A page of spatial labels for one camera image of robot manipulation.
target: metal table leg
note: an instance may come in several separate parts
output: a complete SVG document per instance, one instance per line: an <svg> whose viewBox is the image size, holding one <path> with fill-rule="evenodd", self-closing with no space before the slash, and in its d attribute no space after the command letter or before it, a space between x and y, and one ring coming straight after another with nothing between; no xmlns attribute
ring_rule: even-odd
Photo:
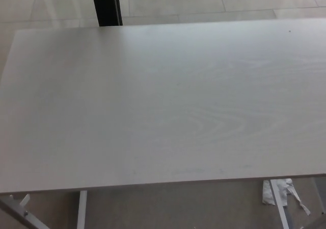
<svg viewBox="0 0 326 229"><path fill-rule="evenodd" d="M0 209L18 220L28 229L49 229L33 214L28 212L20 203L11 196L0 197Z"/></svg>

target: crumpled paper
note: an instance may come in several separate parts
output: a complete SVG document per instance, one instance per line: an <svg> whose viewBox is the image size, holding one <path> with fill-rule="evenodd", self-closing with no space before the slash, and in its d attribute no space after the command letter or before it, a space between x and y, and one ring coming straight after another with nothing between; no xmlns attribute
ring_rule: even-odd
<svg viewBox="0 0 326 229"><path fill-rule="evenodd" d="M276 184L280 191L280 197L282 201L282 206L287 206L287 194L292 194L296 200L299 202L301 208L306 212L307 215L310 215L310 211L304 204L301 202L299 195L297 194L292 179L278 179ZM264 181L263 183L263 203L269 205L275 205L273 194L270 189L269 181Z"/></svg>

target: wood grain pattern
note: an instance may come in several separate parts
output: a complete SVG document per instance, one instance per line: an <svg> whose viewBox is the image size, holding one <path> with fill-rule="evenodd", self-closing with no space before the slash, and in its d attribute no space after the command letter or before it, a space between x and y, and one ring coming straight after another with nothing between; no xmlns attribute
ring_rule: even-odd
<svg viewBox="0 0 326 229"><path fill-rule="evenodd" d="M0 192L325 174L326 20L18 32Z"/></svg>

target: black metal post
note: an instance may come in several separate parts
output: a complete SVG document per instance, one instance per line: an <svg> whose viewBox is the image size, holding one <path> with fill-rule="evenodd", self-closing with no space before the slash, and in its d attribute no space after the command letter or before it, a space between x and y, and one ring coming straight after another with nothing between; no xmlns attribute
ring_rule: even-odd
<svg viewBox="0 0 326 229"><path fill-rule="evenodd" d="M104 26L122 26L119 0L94 0L98 24Z"/></svg>

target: white wood grain surface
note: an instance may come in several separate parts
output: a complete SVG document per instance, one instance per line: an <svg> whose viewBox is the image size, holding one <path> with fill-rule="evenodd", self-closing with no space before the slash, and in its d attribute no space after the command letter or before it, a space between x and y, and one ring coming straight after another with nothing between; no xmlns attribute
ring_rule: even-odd
<svg viewBox="0 0 326 229"><path fill-rule="evenodd" d="M16 34L0 193L326 172L326 20Z"/></svg>

